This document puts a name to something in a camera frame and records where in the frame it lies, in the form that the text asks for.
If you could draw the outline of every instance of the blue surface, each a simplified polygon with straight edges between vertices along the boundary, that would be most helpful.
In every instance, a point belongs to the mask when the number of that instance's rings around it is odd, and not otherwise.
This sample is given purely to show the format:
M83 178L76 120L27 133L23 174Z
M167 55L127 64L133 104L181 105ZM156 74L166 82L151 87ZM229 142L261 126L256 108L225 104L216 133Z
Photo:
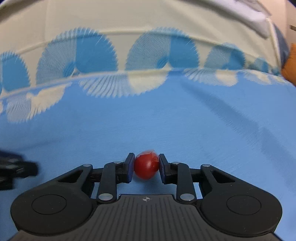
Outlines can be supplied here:
M276 233L295 241L295 87L263 58L249 66L261 72L244 70L245 54L231 43L202 58L204 68L185 33L157 28L143 33L126 59L127 70L153 71L118 73L108 37L76 28L47 45L37 87L25 91L30 79L21 56L0 58L0 87L18 91L0 99L0 149L41 167L39 176L0 192L0 241L16 232L9 209L20 193L82 164L103 167L151 149L192 168L209 163L274 194L283 206ZM118 185L118 194L175 192L159 174Z
M124 161L129 152L154 149L169 162L192 168L209 163L274 194L283 206L276 233L293 241L295 103L291 85L240 78L232 87L210 86L171 72L163 85L139 96L95 98L74 81L57 104L32 120L9 123L2 114L1 148L37 161L41 173L0 192L0 240L16 231L9 207L23 191L81 164L103 167ZM173 185L162 185L159 174L147 182L135 177L118 185L119 194L175 191Z

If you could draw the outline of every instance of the black object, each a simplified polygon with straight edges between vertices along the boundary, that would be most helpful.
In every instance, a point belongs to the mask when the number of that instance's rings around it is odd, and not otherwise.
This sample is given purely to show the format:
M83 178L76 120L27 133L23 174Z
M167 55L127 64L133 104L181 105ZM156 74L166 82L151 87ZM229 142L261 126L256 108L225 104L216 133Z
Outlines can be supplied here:
M0 190L13 189L13 181L17 177L25 178L37 174L36 163L24 161L20 155L0 151Z
M129 183L135 155L104 168L82 165L18 196L11 216L19 232L11 239L63 240L231 240L280 241L279 201L211 165L190 169L159 155L164 184L173 195L120 195L116 184ZM91 199L94 183L97 198ZM197 199L193 183L203 198Z
M289 0L296 7L296 0Z

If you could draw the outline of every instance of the silver rivet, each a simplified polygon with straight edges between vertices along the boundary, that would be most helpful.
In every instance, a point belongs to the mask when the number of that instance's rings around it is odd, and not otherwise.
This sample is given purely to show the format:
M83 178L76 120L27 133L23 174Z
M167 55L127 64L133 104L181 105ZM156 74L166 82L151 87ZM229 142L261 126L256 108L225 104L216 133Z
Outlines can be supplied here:
M111 200L113 198L113 195L110 194L110 193L102 193L102 194L99 195L98 198L100 200L102 200L102 201L109 201L109 200Z
M194 199L194 195L192 195L190 193L184 193L184 194L180 195L180 198L184 201L192 201Z

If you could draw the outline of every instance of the cherry tomato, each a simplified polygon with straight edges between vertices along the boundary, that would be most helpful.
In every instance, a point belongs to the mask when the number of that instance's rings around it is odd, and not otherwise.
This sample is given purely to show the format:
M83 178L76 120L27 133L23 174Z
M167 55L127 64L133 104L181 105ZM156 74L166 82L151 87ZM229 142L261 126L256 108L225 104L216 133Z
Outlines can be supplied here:
M134 162L134 171L139 178L148 180L158 171L159 161L155 152L142 152Z

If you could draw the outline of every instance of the white and blue pattern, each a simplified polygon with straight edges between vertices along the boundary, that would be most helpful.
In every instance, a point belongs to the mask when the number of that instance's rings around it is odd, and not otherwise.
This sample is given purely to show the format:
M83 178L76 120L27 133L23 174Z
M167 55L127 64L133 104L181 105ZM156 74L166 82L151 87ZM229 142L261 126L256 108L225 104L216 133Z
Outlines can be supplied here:
M240 80L253 81L261 85L286 84L288 83L282 76L275 76L257 70L221 70L209 68L192 68L184 70L184 75L199 83L208 85L233 86Z
M0 54L0 93L2 88L9 92L28 86L30 79L22 58L13 52Z
M58 103L62 99L65 89L70 85L71 82L8 97L5 106L7 120L13 123L31 120L37 114L45 112ZM1 102L0 114L3 109L4 105Z
M79 81L87 95L118 97L140 95L158 88L166 81L167 72L162 70L101 74Z
M274 74L276 76L281 76L281 72L278 67L272 68L271 72L272 72L272 74Z
M194 42L175 28L157 28L143 33L134 43L126 60L126 70L194 68L199 55Z
M254 63L249 65L248 69L258 70L264 73L270 73L269 65L264 58L255 59Z
M95 97L121 97L133 94L126 74L106 74L97 77L85 77L79 85L87 95Z
M38 62L36 83L78 75L117 70L109 39L90 28L75 28L51 41Z
M205 62L205 68L212 69L243 69L246 59L244 53L235 45L224 43L210 51Z

